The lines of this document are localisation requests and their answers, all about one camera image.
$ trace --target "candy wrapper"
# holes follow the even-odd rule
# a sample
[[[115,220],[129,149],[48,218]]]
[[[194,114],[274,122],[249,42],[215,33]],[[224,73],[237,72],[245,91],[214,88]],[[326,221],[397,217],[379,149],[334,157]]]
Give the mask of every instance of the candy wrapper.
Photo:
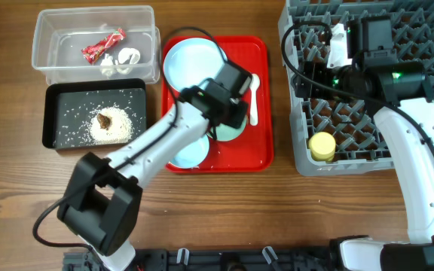
[[[84,58],[93,65],[106,50],[115,46],[119,41],[122,41],[126,37],[127,34],[125,34],[123,29],[117,29],[101,42],[93,46],[88,46],[81,50],[81,52],[83,53]]]

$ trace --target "blue plate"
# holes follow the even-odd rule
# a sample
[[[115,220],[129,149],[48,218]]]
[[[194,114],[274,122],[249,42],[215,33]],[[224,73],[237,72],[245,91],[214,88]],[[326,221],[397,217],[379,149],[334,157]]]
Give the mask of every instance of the blue plate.
[[[224,61],[212,41],[189,38],[169,50],[165,56],[164,73],[170,86],[180,92],[207,78],[215,78],[223,65]]]
[[[191,169],[205,160],[209,154],[209,149],[209,138],[204,135],[178,152],[170,163],[180,169]]]

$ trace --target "wood grain surface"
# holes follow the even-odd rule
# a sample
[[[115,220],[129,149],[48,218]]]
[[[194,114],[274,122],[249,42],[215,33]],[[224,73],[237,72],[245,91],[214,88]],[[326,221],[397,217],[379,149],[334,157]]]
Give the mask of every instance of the wood grain surface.
[[[407,240],[405,206],[393,170],[322,178],[297,173],[277,31],[283,0],[0,0],[0,269],[61,269],[65,250],[40,245],[31,229],[62,196],[75,162],[86,153],[57,153],[41,144],[47,85],[31,67],[38,12],[106,5],[151,5],[162,36],[184,25],[214,35],[256,35],[270,54],[272,166],[255,174],[162,171],[144,192],[131,236],[137,248],[290,248],[353,234]],[[149,124],[160,117],[160,90],[160,84],[148,86]],[[92,151],[104,156],[112,150]],[[79,241],[54,213],[40,231],[49,240]]]

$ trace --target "gray dish rack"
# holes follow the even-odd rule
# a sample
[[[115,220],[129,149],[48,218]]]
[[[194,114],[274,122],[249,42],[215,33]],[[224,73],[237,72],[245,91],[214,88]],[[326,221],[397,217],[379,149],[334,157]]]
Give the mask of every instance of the gray dish rack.
[[[388,14],[393,23],[393,40],[399,61],[420,61],[434,89],[434,1],[394,0],[349,3],[343,0],[286,0],[279,19],[279,36],[294,23],[318,20],[330,25],[356,18]],[[296,67],[301,61],[327,61],[329,49],[322,44],[323,27],[302,26],[286,40],[286,53]],[[295,75],[286,67],[291,96],[290,123],[295,165],[302,175],[362,174],[394,167],[386,142],[372,119],[364,115],[363,101],[353,104],[295,96]],[[314,161],[307,147],[316,132],[330,132],[336,138],[332,163]]]

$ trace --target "black tray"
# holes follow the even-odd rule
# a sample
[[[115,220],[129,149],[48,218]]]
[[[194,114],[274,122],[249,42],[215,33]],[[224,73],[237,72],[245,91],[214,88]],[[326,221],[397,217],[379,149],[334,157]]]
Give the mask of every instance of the black tray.
[[[95,144],[87,128],[95,109],[115,105],[132,122],[131,142],[146,130],[145,100],[145,83],[140,79],[51,85],[46,90],[43,145],[50,149],[107,146]]]

